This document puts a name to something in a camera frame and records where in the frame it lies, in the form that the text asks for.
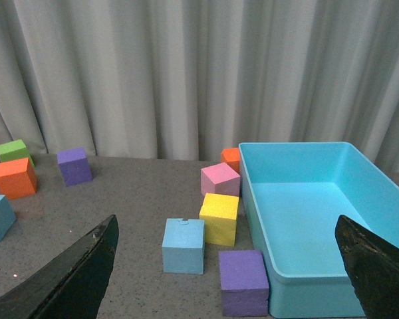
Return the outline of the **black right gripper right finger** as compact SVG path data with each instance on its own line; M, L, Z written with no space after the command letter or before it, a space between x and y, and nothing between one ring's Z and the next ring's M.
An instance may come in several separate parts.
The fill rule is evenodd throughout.
M345 271L367 318L399 318L399 248L340 215L334 231Z

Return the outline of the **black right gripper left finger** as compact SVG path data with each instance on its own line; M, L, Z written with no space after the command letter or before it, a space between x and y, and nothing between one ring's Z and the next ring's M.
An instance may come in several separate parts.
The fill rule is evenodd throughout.
M114 267L119 228L110 215L0 297L0 318L96 318Z

